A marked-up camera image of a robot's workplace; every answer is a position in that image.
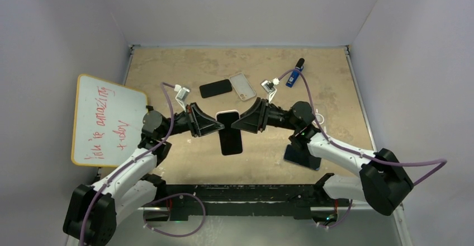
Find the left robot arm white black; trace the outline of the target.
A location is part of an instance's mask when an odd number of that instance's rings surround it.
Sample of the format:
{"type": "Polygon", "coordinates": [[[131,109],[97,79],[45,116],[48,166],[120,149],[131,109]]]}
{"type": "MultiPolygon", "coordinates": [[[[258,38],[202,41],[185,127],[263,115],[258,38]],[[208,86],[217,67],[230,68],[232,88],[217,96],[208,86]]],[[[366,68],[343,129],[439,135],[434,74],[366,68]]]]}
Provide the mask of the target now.
{"type": "Polygon", "coordinates": [[[72,194],[63,232],[78,245],[106,245],[119,222],[144,204],[160,206],[167,198],[165,181],[152,171],[166,159],[171,135],[190,132],[202,137],[224,129],[196,103],[170,117],[147,107],[141,140],[132,155],[112,173],[92,185],[79,185],[72,194]]]}

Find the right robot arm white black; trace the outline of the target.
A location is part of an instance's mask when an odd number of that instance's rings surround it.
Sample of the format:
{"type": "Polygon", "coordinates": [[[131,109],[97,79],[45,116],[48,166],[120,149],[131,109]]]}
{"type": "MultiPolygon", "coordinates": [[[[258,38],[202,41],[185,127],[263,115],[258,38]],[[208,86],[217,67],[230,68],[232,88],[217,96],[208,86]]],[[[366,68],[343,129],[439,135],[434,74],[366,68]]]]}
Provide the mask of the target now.
{"type": "Polygon", "coordinates": [[[323,176],[315,184],[317,203],[327,205],[340,198],[363,201],[380,214],[390,216],[414,188],[394,153],[388,149],[364,150],[342,142],[335,145],[336,140],[325,137],[313,124],[314,120],[308,102],[298,101],[284,110],[257,98],[231,127],[255,134],[267,126],[292,130],[290,144],[300,155],[296,164],[309,166],[317,160],[327,160],[352,173],[351,177],[332,173],[323,176]]]}

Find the black phone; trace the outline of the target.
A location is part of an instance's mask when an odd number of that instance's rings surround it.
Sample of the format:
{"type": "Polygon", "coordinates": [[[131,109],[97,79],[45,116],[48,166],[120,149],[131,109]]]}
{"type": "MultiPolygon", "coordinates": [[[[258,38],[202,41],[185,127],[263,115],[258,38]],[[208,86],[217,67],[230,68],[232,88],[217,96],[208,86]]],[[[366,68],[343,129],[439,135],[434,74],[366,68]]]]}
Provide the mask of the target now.
{"type": "Polygon", "coordinates": [[[239,112],[221,111],[216,114],[216,119],[224,125],[224,128],[219,130],[221,154],[224,156],[241,154],[243,152],[241,131],[231,127],[232,123],[240,119],[239,112]]]}

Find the dark blue phone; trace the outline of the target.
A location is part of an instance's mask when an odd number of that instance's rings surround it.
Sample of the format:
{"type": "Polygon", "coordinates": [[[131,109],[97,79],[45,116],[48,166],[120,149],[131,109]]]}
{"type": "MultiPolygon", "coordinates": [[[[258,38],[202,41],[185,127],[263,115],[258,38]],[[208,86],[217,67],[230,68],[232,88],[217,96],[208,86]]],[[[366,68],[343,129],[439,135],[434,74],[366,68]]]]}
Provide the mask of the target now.
{"type": "Polygon", "coordinates": [[[287,145],[283,156],[287,162],[318,171],[320,169],[321,158],[315,157],[308,152],[296,150],[292,145],[287,145]]]}

